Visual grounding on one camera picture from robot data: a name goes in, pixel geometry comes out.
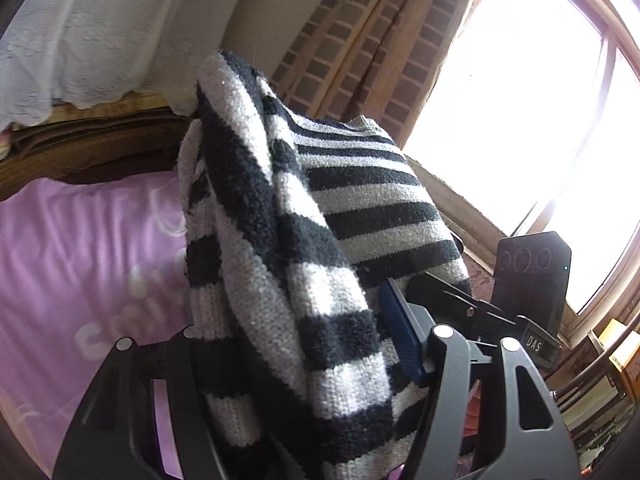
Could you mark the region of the black white striped sweater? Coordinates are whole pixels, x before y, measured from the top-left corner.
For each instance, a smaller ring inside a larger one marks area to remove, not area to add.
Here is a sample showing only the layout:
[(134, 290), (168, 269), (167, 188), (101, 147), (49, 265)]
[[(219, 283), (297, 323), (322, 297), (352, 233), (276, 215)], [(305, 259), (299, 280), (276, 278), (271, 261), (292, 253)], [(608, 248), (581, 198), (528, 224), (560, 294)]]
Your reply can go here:
[(381, 479), (426, 392), (378, 306), (386, 280), (468, 270), (430, 194), (373, 120), (286, 107), (219, 51), (178, 159), (198, 380), (233, 479)]

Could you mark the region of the wooden framed furniture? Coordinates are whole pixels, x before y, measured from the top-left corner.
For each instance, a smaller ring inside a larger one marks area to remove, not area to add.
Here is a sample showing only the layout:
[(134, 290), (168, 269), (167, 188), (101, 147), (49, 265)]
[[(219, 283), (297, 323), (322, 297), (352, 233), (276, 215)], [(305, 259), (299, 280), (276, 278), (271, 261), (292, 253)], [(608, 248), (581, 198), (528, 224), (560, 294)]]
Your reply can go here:
[(597, 470), (639, 411), (639, 331), (615, 318), (589, 333), (547, 377), (582, 478)]

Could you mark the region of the purple fleece blanket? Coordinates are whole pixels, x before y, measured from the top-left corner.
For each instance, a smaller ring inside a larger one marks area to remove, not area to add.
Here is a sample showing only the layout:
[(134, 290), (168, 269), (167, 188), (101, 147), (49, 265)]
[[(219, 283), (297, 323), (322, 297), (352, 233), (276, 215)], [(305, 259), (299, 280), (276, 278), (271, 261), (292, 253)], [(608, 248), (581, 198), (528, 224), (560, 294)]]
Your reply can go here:
[(2, 203), (1, 411), (43, 472), (115, 341), (162, 341), (189, 321), (185, 254), (171, 171), (38, 179)]

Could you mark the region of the brown checkered curtain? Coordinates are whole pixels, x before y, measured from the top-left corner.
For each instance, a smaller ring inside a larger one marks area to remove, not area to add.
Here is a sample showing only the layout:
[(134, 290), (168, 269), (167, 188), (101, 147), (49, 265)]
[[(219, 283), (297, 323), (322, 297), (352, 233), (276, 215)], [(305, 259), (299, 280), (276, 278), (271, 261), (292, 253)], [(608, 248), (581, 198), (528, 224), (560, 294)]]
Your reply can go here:
[(271, 77), (288, 108), (374, 119), (403, 146), (480, 0), (321, 0)]

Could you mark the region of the white lace cover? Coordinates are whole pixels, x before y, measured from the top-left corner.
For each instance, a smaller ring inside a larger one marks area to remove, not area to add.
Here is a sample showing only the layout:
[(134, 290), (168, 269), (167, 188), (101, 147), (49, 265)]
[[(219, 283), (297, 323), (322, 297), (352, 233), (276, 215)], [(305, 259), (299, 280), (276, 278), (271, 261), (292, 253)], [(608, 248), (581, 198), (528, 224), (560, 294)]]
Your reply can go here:
[(80, 110), (130, 91), (196, 107), (201, 62), (238, 0), (26, 0), (1, 39), (1, 125), (35, 126), (56, 101)]

